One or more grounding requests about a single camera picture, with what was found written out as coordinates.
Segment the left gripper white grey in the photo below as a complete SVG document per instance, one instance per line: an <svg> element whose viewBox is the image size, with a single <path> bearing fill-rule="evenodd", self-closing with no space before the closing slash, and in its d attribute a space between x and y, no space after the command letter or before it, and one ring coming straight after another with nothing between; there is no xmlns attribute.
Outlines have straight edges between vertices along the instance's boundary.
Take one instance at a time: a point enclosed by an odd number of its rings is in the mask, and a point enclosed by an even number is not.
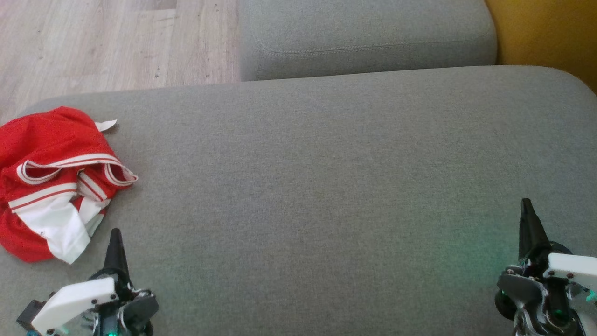
<svg viewBox="0 0 597 336"><path fill-rule="evenodd" d="M46 301L32 300L17 317L27 336L68 336L81 318L91 336L154 336L159 304L149 289L136 289L129 274L121 230L113 228L103 265L88 281L62 287Z"/></svg>

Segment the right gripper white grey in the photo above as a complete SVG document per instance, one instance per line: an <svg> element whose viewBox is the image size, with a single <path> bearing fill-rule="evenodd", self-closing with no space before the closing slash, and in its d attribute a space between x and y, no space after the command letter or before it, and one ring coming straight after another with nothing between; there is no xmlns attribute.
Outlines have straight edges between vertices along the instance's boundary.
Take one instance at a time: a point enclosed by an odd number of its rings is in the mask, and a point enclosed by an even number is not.
<svg viewBox="0 0 597 336"><path fill-rule="evenodd" d="M520 209L520 263L502 271L494 297L512 336L597 336L597 319L572 306L582 294L597 306L597 258L551 242L529 198Z"/></svg>

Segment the grey sofa seat cushion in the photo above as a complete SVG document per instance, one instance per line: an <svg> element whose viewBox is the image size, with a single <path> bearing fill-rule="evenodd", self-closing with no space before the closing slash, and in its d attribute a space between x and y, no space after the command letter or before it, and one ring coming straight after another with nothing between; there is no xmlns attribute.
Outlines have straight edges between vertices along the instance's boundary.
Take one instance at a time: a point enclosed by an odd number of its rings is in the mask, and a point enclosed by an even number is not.
<svg viewBox="0 0 597 336"><path fill-rule="evenodd" d="M497 62L485 0L239 0L240 79Z"/></svg>

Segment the red and white sports jersey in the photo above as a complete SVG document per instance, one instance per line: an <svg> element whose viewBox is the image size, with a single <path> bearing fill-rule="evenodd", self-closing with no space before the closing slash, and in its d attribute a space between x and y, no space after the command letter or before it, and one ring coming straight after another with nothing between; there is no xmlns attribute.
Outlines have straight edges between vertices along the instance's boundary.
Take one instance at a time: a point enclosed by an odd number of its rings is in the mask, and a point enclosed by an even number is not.
<svg viewBox="0 0 597 336"><path fill-rule="evenodd" d="M96 123L60 107L0 127L0 246L24 262L72 264L118 191L137 181Z"/></svg>

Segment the long yellow sofa backrest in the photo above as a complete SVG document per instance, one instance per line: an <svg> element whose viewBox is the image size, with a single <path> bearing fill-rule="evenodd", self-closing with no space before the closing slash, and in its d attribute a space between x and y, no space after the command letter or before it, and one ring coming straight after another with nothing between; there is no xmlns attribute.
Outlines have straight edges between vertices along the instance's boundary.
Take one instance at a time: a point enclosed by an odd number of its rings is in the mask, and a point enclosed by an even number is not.
<svg viewBox="0 0 597 336"><path fill-rule="evenodd" d="M597 94L597 0L485 0L498 64L555 68Z"/></svg>

